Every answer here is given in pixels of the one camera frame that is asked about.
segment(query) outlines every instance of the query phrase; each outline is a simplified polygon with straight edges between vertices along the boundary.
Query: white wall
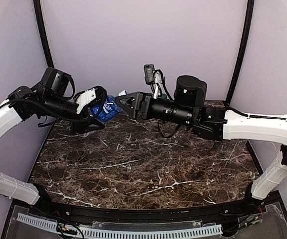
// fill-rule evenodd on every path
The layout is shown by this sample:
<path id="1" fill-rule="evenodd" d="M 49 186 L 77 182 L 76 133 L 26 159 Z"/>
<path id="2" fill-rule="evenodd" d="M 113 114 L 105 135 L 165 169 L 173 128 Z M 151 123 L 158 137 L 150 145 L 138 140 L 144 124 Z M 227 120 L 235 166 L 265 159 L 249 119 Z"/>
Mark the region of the white wall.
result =
<path id="1" fill-rule="evenodd" d="M 174 92 L 178 76 L 208 83 L 207 99 L 223 100 L 240 44 L 246 1 L 43 0 L 57 68 L 78 90 L 96 84 L 110 94 L 150 91 L 144 64 L 153 63 Z"/>
<path id="2" fill-rule="evenodd" d="M 287 113 L 287 0 L 255 1 L 232 106 L 246 112 Z M 266 169 L 276 155 L 273 144 L 253 141 L 252 145 Z M 287 179 L 278 189 L 287 209 Z"/>
<path id="3" fill-rule="evenodd" d="M 47 65 L 33 1 L 0 0 L 0 103 L 17 87 L 38 82 Z M 0 171 L 27 180 L 47 129 L 35 117 L 0 140 Z M 0 196 L 0 237 L 11 200 Z"/>

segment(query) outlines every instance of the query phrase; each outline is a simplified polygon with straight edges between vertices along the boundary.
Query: black cable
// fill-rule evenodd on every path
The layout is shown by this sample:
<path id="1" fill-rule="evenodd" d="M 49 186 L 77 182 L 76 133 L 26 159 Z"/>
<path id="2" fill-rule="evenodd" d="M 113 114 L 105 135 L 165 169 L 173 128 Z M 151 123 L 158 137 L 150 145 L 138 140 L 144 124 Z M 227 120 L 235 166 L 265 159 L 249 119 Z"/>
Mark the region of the black cable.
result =
<path id="1" fill-rule="evenodd" d="M 63 218 L 61 218 L 61 217 L 57 217 L 57 216 L 53 216 L 53 215 L 50 215 L 50 214 L 48 214 L 48 213 L 45 213 L 45 212 L 43 212 L 42 210 L 38 209 L 37 207 L 31 206 L 31 208 L 34 208 L 34 209 L 40 211 L 41 213 L 43 213 L 43 214 L 45 214 L 45 215 L 47 215 L 47 216 L 49 216 L 49 217 L 53 217 L 53 218 L 56 218 L 56 219 L 59 219 L 59 220 L 62 220 L 62 221 L 65 221 L 65 222 L 69 223 L 69 224 L 72 225 L 74 228 L 76 228 L 76 229 L 79 231 L 79 233 L 82 235 L 82 238 L 85 239 L 85 236 L 84 236 L 82 230 L 80 230 L 79 227 L 75 226 L 75 225 L 74 225 L 73 223 L 71 223 L 70 221 L 68 221 L 68 220 L 66 220 L 66 219 L 63 219 Z"/>
<path id="2" fill-rule="evenodd" d="M 240 221 L 238 224 L 234 225 L 233 227 L 230 227 L 228 229 L 225 229 L 223 232 L 224 233 L 232 233 L 232 232 L 237 232 L 238 230 L 242 229 L 242 228 L 245 228 L 247 227 L 248 225 L 250 225 L 252 222 L 254 222 L 255 220 L 257 220 L 259 218 L 259 216 L 254 216 L 251 220 L 249 220 L 248 222 L 246 222 L 244 225 L 242 225 L 241 227 L 239 228 L 236 228 L 234 230 L 231 230 L 235 227 L 237 227 L 238 225 L 242 224 L 243 222 L 245 222 L 246 220 L 248 220 L 248 218 L 250 217 L 251 215 L 248 215 L 245 219 L 243 219 L 242 221 Z"/>
<path id="3" fill-rule="evenodd" d="M 87 118 L 85 119 L 70 119 L 70 118 L 66 118 L 65 116 L 62 116 L 52 110 L 50 110 L 49 108 L 47 108 L 46 106 L 44 106 L 42 103 L 36 101 L 36 100 L 33 100 L 33 99 L 13 99 L 13 100 L 9 100 L 8 102 L 4 103 L 3 105 L 0 106 L 0 109 L 3 108 L 4 106 L 7 106 L 7 105 L 10 105 L 10 104 L 13 104 L 13 103 L 16 103 L 16 102 L 24 102 L 24 103 L 29 103 L 29 104 L 32 104 L 36 107 L 39 107 L 40 109 L 42 109 L 45 113 L 53 116 L 53 117 L 56 117 L 56 118 L 59 118 L 61 120 L 65 120 L 65 121 L 68 121 L 68 122 L 75 122 L 75 123 L 83 123 L 83 122 L 88 122 L 94 118 L 96 118 L 99 113 L 101 112 L 101 110 L 103 109 L 104 107 L 104 104 L 105 104 L 105 101 L 106 101 L 106 97 L 107 97 L 107 91 L 101 87 L 101 86 L 97 86 L 97 88 L 99 89 L 102 89 L 103 91 L 103 98 L 101 100 L 101 104 L 100 104 L 100 108 L 99 110 L 92 116 L 88 116 Z"/>
<path id="4" fill-rule="evenodd" d="M 153 85 L 150 85 L 152 92 L 154 93 L 155 89 Z"/>
<path id="5" fill-rule="evenodd" d="M 50 123 L 46 123 L 46 121 L 47 121 L 47 119 L 45 120 L 44 123 L 39 123 L 39 124 L 37 124 L 37 126 L 38 126 L 39 128 L 45 128 L 45 127 L 51 126 L 51 125 L 56 124 L 57 122 L 59 122 L 58 119 L 56 119 L 56 120 L 54 120 L 53 122 L 50 122 Z"/>
<path id="6" fill-rule="evenodd" d="M 283 117 L 275 117 L 275 116 L 262 116 L 262 115 L 248 115 L 242 111 L 239 111 L 231 106 L 226 106 L 227 110 L 232 110 L 235 113 L 244 116 L 244 117 L 249 117 L 249 118 L 257 118 L 257 119 L 273 119 L 273 120 L 287 120 L 287 118 L 283 118 Z"/>
<path id="7" fill-rule="evenodd" d="M 223 232 L 228 232 L 229 230 L 231 230 L 231 229 L 237 227 L 237 226 L 240 225 L 241 223 L 245 222 L 245 221 L 249 218 L 249 216 L 251 216 L 251 215 L 248 215 L 245 219 L 243 219 L 242 221 L 240 221 L 238 224 L 235 224 L 233 227 L 230 227 L 230 228 L 228 228 L 228 229 L 225 229 Z"/>
<path id="8" fill-rule="evenodd" d="M 174 129 L 174 131 L 171 134 L 165 135 L 162 132 L 162 129 L 160 127 L 160 122 L 161 122 L 161 120 L 158 121 L 158 131 L 161 133 L 162 137 L 164 137 L 164 138 L 171 138 L 171 137 L 173 137 L 179 131 L 179 129 L 181 127 L 181 125 L 178 124 L 177 127 Z"/>
<path id="9" fill-rule="evenodd" d="M 160 86 L 160 84 L 159 83 L 157 83 L 157 86 L 159 87 L 159 90 L 160 90 L 160 95 L 159 96 L 162 96 L 162 88 L 161 88 L 161 86 Z"/>
<path id="10" fill-rule="evenodd" d="M 171 94 L 169 93 L 167 86 L 165 85 L 165 76 L 163 75 L 163 72 L 159 69 L 159 70 L 155 70 L 154 74 L 156 74 L 156 72 L 159 72 L 161 75 L 161 79 L 162 79 L 162 85 L 164 88 L 164 91 L 166 92 L 167 96 L 169 97 L 169 99 L 173 100 L 173 98 L 171 97 Z"/>

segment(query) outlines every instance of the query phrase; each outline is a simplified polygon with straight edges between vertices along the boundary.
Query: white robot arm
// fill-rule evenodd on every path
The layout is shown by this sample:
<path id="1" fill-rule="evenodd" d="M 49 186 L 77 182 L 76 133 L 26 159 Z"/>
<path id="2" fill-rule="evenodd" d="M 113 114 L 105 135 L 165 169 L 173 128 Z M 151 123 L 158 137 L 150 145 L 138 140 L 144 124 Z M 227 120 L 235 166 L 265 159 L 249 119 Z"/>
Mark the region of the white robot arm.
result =
<path id="1" fill-rule="evenodd" d="M 145 65 L 144 72 L 146 83 L 151 86 L 160 83 L 156 73 L 161 73 L 163 78 L 163 73 L 155 70 L 153 64 Z M 280 152 L 273 163 L 247 188 L 246 203 L 260 204 L 287 177 L 287 115 L 243 113 L 229 106 L 207 107 L 204 103 L 207 84 L 186 75 L 177 79 L 173 100 L 165 80 L 161 82 L 168 99 L 156 97 L 157 94 L 134 92 L 116 97 L 116 103 L 133 118 L 176 123 L 207 140 L 251 139 L 280 143 Z"/>
<path id="2" fill-rule="evenodd" d="M 54 116 L 72 122 L 72 128 L 77 133 L 85 133 L 103 129 L 103 125 L 89 116 L 88 107 L 91 103 L 106 99 L 107 92 L 102 87 L 91 88 L 80 92 L 71 98 L 63 96 L 70 75 L 53 68 L 47 68 L 43 79 L 32 89 L 19 87 L 0 105 L 0 138 L 33 114 L 37 116 Z M 50 200 L 42 186 L 24 183 L 0 172 L 0 194 L 10 199 L 18 199 L 30 205 L 38 200 Z"/>

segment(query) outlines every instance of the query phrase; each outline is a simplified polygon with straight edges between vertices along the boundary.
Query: cable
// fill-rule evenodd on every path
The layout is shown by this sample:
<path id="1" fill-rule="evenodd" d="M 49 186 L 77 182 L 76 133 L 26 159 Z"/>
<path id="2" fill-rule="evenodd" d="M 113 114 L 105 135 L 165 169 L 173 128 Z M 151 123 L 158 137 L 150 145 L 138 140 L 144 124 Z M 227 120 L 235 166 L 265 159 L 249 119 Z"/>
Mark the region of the cable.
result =
<path id="1" fill-rule="evenodd" d="M 246 114 L 242 111 L 237 110 L 236 108 L 233 108 L 231 106 L 226 106 L 227 110 L 232 110 L 235 113 L 244 116 L 244 117 L 249 117 L 249 118 L 259 118 L 259 119 L 273 119 L 273 120 L 287 120 L 287 118 L 283 118 L 283 117 L 275 117 L 275 116 L 262 116 L 262 115 L 250 115 L 250 114 Z"/>
<path id="2" fill-rule="evenodd" d="M 162 88 L 161 88 L 161 86 L 160 86 L 160 84 L 159 83 L 157 83 L 157 86 L 159 87 L 159 90 L 160 90 L 160 95 L 159 96 L 162 96 Z"/>
<path id="3" fill-rule="evenodd" d="M 261 217 L 263 218 L 263 211 L 262 211 L 262 209 L 260 207 L 258 207 L 258 209 L 259 209 L 259 211 L 261 213 Z"/>
<path id="4" fill-rule="evenodd" d="M 166 92 L 167 96 L 169 97 L 169 99 L 173 100 L 173 98 L 171 97 L 171 94 L 169 93 L 169 91 L 167 89 L 167 86 L 165 85 L 165 76 L 163 75 L 163 72 L 160 69 L 159 70 L 155 70 L 154 74 L 156 72 L 159 72 L 160 75 L 161 75 L 162 85 L 163 85 L 164 91 Z"/>
<path id="5" fill-rule="evenodd" d="M 154 93 L 155 89 L 153 85 L 150 85 L 152 92 Z"/>
<path id="6" fill-rule="evenodd" d="M 236 224 L 235 226 L 233 226 L 233 227 L 231 227 L 231 228 L 229 228 L 229 229 L 226 229 L 226 230 L 224 230 L 223 232 L 224 232 L 224 233 L 237 232 L 238 230 L 240 230 L 240 229 L 242 229 L 242 228 L 245 228 L 245 227 L 247 227 L 248 225 L 253 225 L 252 222 L 256 221 L 256 220 L 259 218 L 259 216 L 255 216 L 254 218 L 252 218 L 252 219 L 249 220 L 248 222 L 244 223 L 244 225 L 242 225 L 241 227 L 236 228 L 236 229 L 234 229 L 234 230 L 231 230 L 231 229 L 237 227 L 238 225 L 242 224 L 243 222 L 245 222 L 249 217 L 250 217 L 250 215 L 249 215 L 248 217 L 246 217 L 244 220 L 242 220 L 241 222 L 239 222 L 238 224 Z"/>
<path id="7" fill-rule="evenodd" d="M 70 221 L 68 221 L 68 220 L 66 220 L 66 219 L 63 219 L 63 218 L 61 218 L 61 217 L 57 217 L 57 216 L 53 216 L 53 215 L 50 215 L 50 214 L 48 214 L 48 213 L 45 213 L 45 212 L 43 212 L 42 210 L 38 209 L 37 207 L 31 206 L 31 208 L 34 208 L 34 209 L 40 211 L 41 213 L 43 213 L 43 214 L 45 214 L 45 215 L 47 215 L 47 216 L 49 216 L 49 217 L 54 217 L 54 218 L 57 218 L 57 219 L 59 219 L 59 220 L 62 220 L 62 221 L 65 221 L 65 222 L 69 223 L 69 224 L 72 225 L 74 228 L 76 228 L 76 229 L 79 231 L 79 233 L 82 235 L 82 238 L 85 239 L 85 236 L 84 236 L 83 232 L 79 229 L 79 227 L 75 226 L 75 225 L 74 225 L 73 223 L 71 223 Z"/>
<path id="8" fill-rule="evenodd" d="M 99 89 L 101 88 L 102 91 L 103 91 L 103 98 L 101 100 L 100 110 L 98 110 L 94 115 L 88 116 L 85 119 L 70 119 L 70 118 L 66 118 L 65 116 L 57 114 L 56 112 L 54 112 L 54 111 L 50 110 L 49 108 L 47 108 L 46 106 L 44 106 L 42 103 L 40 103 L 40 102 L 38 102 L 36 100 L 33 100 L 33 99 L 13 99 L 13 100 L 9 100 L 8 102 L 6 102 L 3 105 L 1 105 L 0 109 L 3 108 L 4 106 L 10 105 L 10 104 L 13 104 L 13 103 L 16 103 L 16 102 L 24 102 L 24 103 L 30 103 L 30 104 L 42 109 L 45 113 L 47 113 L 47 114 L 49 114 L 51 116 L 54 116 L 56 118 L 59 118 L 61 120 L 65 120 L 65 121 L 68 121 L 68 122 L 76 122 L 76 123 L 88 122 L 88 121 L 96 118 L 99 115 L 99 113 L 101 112 L 102 108 L 104 107 L 104 104 L 105 104 L 105 101 L 106 101 L 107 91 L 101 86 L 97 86 L 97 88 L 99 88 Z"/>
<path id="9" fill-rule="evenodd" d="M 161 120 L 158 121 L 158 131 L 161 133 L 162 137 L 164 137 L 164 138 L 172 138 L 179 131 L 179 129 L 181 127 L 181 125 L 178 124 L 177 127 L 174 129 L 174 131 L 171 134 L 165 135 L 162 132 L 162 129 L 160 127 L 160 122 L 161 122 Z"/>

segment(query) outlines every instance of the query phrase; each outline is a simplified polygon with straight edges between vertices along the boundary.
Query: white cable tie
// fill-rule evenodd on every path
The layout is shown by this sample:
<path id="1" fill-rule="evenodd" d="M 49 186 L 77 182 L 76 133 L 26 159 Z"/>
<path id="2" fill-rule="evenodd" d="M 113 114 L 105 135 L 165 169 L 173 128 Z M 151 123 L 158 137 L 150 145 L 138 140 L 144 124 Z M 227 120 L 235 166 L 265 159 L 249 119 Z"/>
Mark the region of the white cable tie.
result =
<path id="1" fill-rule="evenodd" d="M 17 180 L 16 180 L 15 178 L 13 178 L 13 179 L 15 180 L 16 188 L 15 188 L 14 192 L 12 193 L 12 195 L 10 195 L 9 199 L 12 199 L 12 198 L 13 198 L 13 196 L 14 196 L 14 194 L 15 194 L 15 193 L 16 193 L 16 191 L 18 190 L 18 182 L 17 182 Z"/>

